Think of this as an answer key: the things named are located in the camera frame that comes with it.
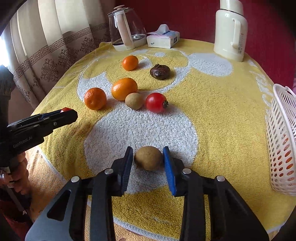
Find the left hand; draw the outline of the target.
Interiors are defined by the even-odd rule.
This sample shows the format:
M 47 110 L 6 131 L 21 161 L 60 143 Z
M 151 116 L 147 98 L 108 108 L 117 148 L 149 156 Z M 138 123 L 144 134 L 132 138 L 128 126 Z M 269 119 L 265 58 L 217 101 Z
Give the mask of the left hand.
M 27 170 L 27 158 L 26 153 L 22 152 L 16 157 L 18 161 L 17 168 L 8 175 L 6 172 L 1 170 L 1 188 L 4 185 L 8 185 L 10 180 L 14 180 L 14 190 L 17 193 L 21 193 L 22 195 L 26 195 L 30 192 L 30 182 L 29 182 L 29 171 Z

